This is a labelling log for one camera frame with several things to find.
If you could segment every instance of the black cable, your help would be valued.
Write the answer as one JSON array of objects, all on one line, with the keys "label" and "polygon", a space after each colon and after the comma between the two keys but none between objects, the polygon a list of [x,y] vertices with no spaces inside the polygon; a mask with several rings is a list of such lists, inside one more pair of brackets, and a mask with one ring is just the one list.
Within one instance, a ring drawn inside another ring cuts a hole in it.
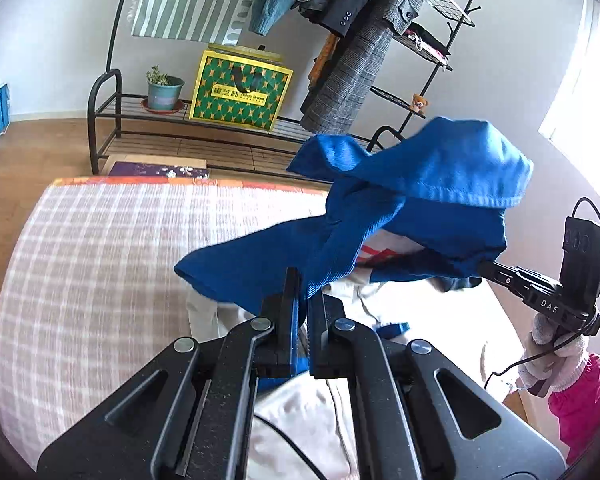
[{"label": "black cable", "polygon": [[596,205],[586,196],[583,196],[580,200],[578,200],[576,202],[576,205],[573,207],[573,213],[571,213],[571,216],[576,216],[576,211],[578,210],[578,206],[583,203],[583,202],[589,202],[589,205],[593,208],[593,211],[596,212],[596,215],[598,215],[598,220],[600,220],[600,211],[598,211],[598,208],[596,207]]},{"label": "black cable", "polygon": [[493,376],[497,376],[497,377],[501,377],[504,374],[506,374],[509,370],[511,370],[514,366],[520,366],[523,365],[525,363],[531,362],[531,361],[535,361],[536,359],[539,359],[541,357],[544,357],[545,355],[549,355],[553,352],[555,352],[556,350],[559,350],[560,348],[562,348],[563,346],[567,346],[570,342],[575,341],[579,336],[581,336],[586,330],[588,330],[593,323],[595,322],[595,320],[597,319],[598,316],[593,316],[591,318],[591,320],[585,325],[583,326],[580,330],[578,330],[577,332],[575,332],[570,338],[565,339],[563,342],[561,342],[558,346],[554,346],[553,348],[545,351],[545,352],[540,352],[539,354],[533,355],[531,357],[527,357],[525,359],[520,359],[520,361],[516,361],[513,364],[510,364],[509,366],[507,366],[503,371],[501,372],[491,372],[491,374],[489,375],[489,377],[487,377],[487,380],[484,383],[484,389],[487,389],[487,385],[489,384],[489,381],[491,380],[491,378]]},{"label": "black cable", "polygon": [[313,462],[311,462],[311,460],[309,460],[309,457],[307,455],[305,455],[298,446],[296,446],[296,443],[293,440],[291,440],[291,438],[284,431],[280,430],[279,427],[274,425],[272,422],[269,422],[266,418],[258,415],[257,413],[253,414],[253,418],[256,418],[260,422],[263,422],[264,424],[269,426],[273,431],[275,431],[277,434],[279,434],[279,436],[281,436],[284,439],[284,441],[287,444],[289,444],[289,446],[291,446],[291,449],[293,449],[298,454],[298,456],[302,459],[302,461],[305,464],[307,464],[308,468],[311,469],[311,471],[313,471],[314,474],[320,480],[327,480],[327,477],[321,473],[321,471],[316,467],[316,465]]}]

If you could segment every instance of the white glove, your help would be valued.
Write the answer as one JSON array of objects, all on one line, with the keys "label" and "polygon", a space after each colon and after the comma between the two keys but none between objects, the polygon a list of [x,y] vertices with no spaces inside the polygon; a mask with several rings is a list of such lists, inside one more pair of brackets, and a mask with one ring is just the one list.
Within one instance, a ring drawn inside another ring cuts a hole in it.
[{"label": "white glove", "polygon": [[[548,350],[551,346],[558,346],[564,342],[573,333],[559,337],[554,344],[551,343],[554,338],[558,324],[552,321],[544,314],[536,314],[532,323],[531,332],[522,342],[525,348],[523,359]],[[551,354],[534,359],[523,365],[518,366],[518,374],[525,388],[530,388],[539,380],[548,380],[552,376],[554,367],[562,366],[559,373],[551,378],[551,387],[554,392],[566,390],[575,383],[589,360],[587,345],[589,336],[578,336],[568,345],[563,346]]]}]

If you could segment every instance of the red garment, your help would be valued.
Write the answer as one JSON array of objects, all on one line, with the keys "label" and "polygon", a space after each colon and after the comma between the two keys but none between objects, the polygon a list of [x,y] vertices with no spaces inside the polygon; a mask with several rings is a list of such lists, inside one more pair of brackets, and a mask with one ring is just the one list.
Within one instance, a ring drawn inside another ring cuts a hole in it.
[{"label": "red garment", "polygon": [[549,410],[560,421],[560,440],[569,446],[571,465],[600,426],[600,356],[589,355],[580,378],[563,392],[549,396]]}]

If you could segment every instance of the plaid bedsheet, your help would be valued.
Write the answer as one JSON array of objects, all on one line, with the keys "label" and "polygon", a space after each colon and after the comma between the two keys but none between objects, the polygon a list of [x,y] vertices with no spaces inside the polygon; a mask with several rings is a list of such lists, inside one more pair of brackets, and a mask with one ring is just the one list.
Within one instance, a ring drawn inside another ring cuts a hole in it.
[{"label": "plaid bedsheet", "polygon": [[161,177],[50,186],[0,296],[0,423],[13,447],[35,467],[49,443],[190,333],[189,285],[173,272],[181,257],[323,214],[325,195]]}]

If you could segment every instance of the gray plaid coat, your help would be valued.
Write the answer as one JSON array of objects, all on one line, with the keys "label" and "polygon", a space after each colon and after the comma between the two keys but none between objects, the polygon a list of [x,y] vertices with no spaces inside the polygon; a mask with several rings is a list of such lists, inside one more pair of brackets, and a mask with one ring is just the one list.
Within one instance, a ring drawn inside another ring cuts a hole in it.
[{"label": "gray plaid coat", "polygon": [[392,36],[403,35],[424,0],[370,0],[342,38],[314,90],[300,124],[316,134],[347,134],[371,88]]}]

